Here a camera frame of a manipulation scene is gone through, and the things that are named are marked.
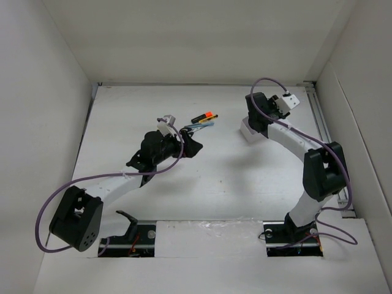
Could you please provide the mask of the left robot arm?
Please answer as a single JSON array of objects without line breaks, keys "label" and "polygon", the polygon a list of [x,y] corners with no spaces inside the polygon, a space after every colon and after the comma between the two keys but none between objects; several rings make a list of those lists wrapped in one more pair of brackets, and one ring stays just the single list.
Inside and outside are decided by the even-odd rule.
[{"label": "left robot arm", "polygon": [[67,186],[50,222],[50,233],[77,251],[86,251],[96,239],[105,237],[102,215],[106,207],[150,182],[163,161],[193,158],[202,148],[187,129],[178,135],[163,135],[158,130],[146,133],[140,149],[118,176],[105,175],[103,181],[90,187]]}]

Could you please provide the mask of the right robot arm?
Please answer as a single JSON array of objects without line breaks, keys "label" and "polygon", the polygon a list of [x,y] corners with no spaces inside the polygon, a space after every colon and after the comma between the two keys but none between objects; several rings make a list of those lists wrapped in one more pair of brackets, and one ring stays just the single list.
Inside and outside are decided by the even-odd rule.
[{"label": "right robot arm", "polygon": [[283,96],[267,98],[257,92],[246,96],[247,118],[242,128],[247,137],[263,136],[283,146],[303,165],[304,192],[297,204],[286,214],[279,229],[285,246],[296,245],[308,238],[316,218],[332,196],[348,186],[348,173],[342,146],[325,143],[291,127],[288,116],[299,99],[286,91]]}]

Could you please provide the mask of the white three-compartment container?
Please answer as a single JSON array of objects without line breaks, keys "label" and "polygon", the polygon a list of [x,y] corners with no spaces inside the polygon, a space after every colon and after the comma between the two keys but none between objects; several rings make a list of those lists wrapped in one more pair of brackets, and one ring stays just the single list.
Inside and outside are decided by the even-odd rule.
[{"label": "white three-compartment container", "polygon": [[249,144],[253,144],[268,139],[268,137],[264,136],[261,133],[256,132],[254,129],[250,127],[248,116],[242,119],[239,131],[241,132],[241,134]]}]

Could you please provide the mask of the orange cap highlighter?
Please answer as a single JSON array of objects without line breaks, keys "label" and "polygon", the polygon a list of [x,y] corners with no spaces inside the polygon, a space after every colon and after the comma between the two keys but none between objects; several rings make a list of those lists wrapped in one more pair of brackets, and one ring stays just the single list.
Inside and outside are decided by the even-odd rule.
[{"label": "orange cap highlighter", "polygon": [[192,119],[191,119],[191,123],[192,123],[192,124],[199,123],[201,120],[206,119],[206,118],[209,118],[209,117],[211,117],[211,116],[213,116],[213,115],[214,115],[214,114],[213,114],[211,111],[206,112],[206,113],[201,114],[201,115],[199,115],[199,116],[197,116],[197,117],[195,117],[195,118],[192,118]]}]

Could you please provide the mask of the yellow utility knife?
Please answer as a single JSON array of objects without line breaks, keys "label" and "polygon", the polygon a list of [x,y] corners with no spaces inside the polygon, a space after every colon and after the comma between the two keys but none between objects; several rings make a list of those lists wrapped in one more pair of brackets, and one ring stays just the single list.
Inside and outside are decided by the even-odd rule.
[{"label": "yellow utility knife", "polygon": [[212,121],[212,120],[214,120],[214,119],[216,119],[218,117],[219,117],[219,115],[212,115],[212,116],[209,116],[207,118],[204,118],[204,119],[200,120],[199,123],[201,123],[201,124],[207,123],[207,122]]}]

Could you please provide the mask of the black handled scissors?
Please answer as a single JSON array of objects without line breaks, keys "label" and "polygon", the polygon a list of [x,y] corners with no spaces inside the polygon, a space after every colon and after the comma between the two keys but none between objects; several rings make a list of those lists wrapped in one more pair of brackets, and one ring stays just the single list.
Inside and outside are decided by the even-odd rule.
[{"label": "black handled scissors", "polygon": [[197,132],[199,130],[202,130],[206,127],[211,127],[213,125],[214,125],[213,122],[211,122],[211,123],[197,123],[197,124],[191,124],[191,125],[184,126],[182,128],[182,130],[185,130],[188,134],[194,134],[195,132]]}]

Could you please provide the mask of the aluminium side rail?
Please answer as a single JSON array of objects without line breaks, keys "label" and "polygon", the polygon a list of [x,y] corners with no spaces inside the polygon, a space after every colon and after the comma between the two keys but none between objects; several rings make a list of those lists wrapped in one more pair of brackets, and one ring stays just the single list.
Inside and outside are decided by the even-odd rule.
[{"label": "aluminium side rail", "polygon": [[322,184],[324,187],[335,187],[336,184],[342,183],[342,187],[333,193],[333,195],[339,196],[339,207],[329,208],[329,210],[341,211],[343,215],[347,214],[349,217],[355,217],[355,211],[352,206],[352,188],[342,146],[331,139],[317,97],[315,82],[306,83],[305,88],[320,135],[319,140],[325,141],[324,143],[319,143],[322,146],[323,164],[328,165],[325,168],[326,178]]}]

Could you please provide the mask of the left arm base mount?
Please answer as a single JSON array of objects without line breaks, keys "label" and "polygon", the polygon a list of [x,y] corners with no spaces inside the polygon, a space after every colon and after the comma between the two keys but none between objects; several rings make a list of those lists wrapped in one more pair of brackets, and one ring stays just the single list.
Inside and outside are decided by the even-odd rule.
[{"label": "left arm base mount", "polygon": [[157,222],[137,220],[117,210],[100,228],[98,257],[150,258],[155,254]]}]

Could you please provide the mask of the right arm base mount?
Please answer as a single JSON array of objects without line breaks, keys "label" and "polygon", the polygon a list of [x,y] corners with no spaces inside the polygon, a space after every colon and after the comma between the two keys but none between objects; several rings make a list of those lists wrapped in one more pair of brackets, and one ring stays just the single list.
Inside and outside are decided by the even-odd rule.
[{"label": "right arm base mount", "polygon": [[291,228],[284,221],[265,221],[259,238],[265,242],[268,257],[323,257],[315,222]]}]

